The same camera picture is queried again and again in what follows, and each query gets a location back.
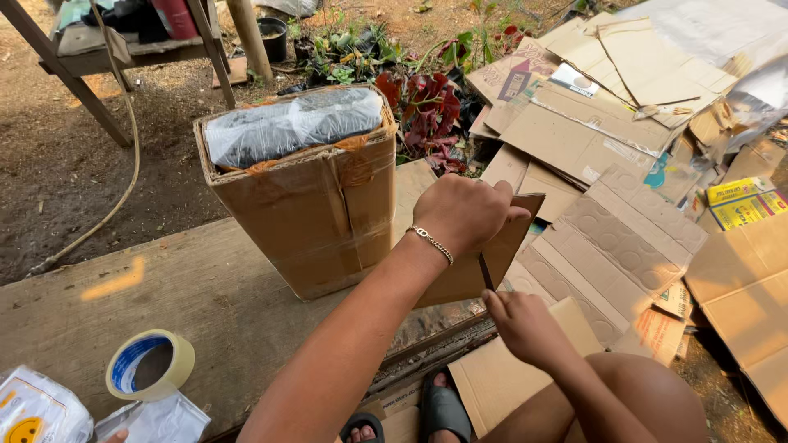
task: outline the gold chain bracelet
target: gold chain bracelet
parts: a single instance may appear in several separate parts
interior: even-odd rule
[[[427,240],[429,240],[429,242],[431,244],[433,244],[433,246],[435,248],[438,248],[438,251],[441,251],[441,252],[444,253],[444,255],[446,255],[446,258],[448,259],[448,265],[449,266],[454,264],[454,257],[452,257],[452,254],[449,251],[446,251],[446,248],[444,248],[442,244],[438,243],[437,240],[433,239],[432,236],[430,236],[427,233],[427,231],[425,231],[424,229],[419,228],[418,226],[410,226],[410,227],[408,227],[408,229],[405,229],[405,232],[408,232],[408,231],[416,231],[416,233],[419,236],[422,236],[422,237],[426,238]]]

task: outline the knee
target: knee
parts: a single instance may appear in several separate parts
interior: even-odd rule
[[[700,398],[684,380],[652,359],[618,352],[600,352],[585,359],[616,395],[669,396],[700,406]]]

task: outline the black item wrapped in plastic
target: black item wrapped in plastic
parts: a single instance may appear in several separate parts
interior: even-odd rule
[[[306,147],[335,143],[381,125],[383,99],[365,87],[315,91],[273,105],[234,110],[208,121],[217,166],[246,169]]]

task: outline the hand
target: hand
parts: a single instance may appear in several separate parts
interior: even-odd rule
[[[530,218],[531,213],[512,207],[511,185],[499,181],[495,188],[447,173],[419,197],[413,224],[425,229],[455,257],[480,248],[506,221]]]
[[[582,359],[541,297],[489,289],[481,297],[498,326],[498,334],[518,359],[550,375]]]
[[[104,443],[123,443],[128,438],[128,429],[121,429],[112,437],[107,438]]]

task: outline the hose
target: hose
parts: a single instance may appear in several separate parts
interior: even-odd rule
[[[110,57],[110,64],[112,65],[112,70],[115,74],[115,81],[117,81],[118,86],[121,88],[121,95],[123,97],[123,100],[126,102],[126,109],[128,109],[128,115],[132,121],[132,134],[134,135],[134,175],[132,176],[132,182],[128,184],[128,188],[126,188],[126,192],[123,193],[121,199],[117,202],[115,207],[112,208],[112,210],[96,226],[93,226],[91,230],[87,231],[86,233],[82,234],[80,238],[71,242],[71,244],[63,248],[62,251],[58,252],[55,255],[50,255],[49,257],[46,257],[46,259],[43,262],[41,262],[39,265],[33,266],[28,272],[28,275],[25,276],[25,278],[47,272],[64,255],[73,251],[74,248],[79,246],[89,236],[93,235],[93,233],[101,229],[102,226],[104,226],[112,218],[112,216],[115,215],[115,213],[117,213],[119,209],[121,209],[123,203],[125,203],[126,199],[128,199],[128,196],[131,195],[132,190],[134,189],[134,185],[137,183],[137,177],[139,176],[139,136],[137,134],[137,121],[134,118],[132,101],[131,99],[129,99],[125,87],[123,87],[123,85],[121,84],[120,81],[121,72],[117,68],[117,65],[115,64],[115,59],[112,55],[112,46],[110,45],[110,37],[108,35],[108,31],[106,30],[106,27],[104,26],[104,20],[102,20],[101,14],[96,9],[95,0],[90,0],[90,2],[91,2],[91,9],[93,9],[93,14],[95,15],[96,20],[98,21],[98,26],[101,28],[101,33],[104,37],[104,43],[106,45],[106,53]]]

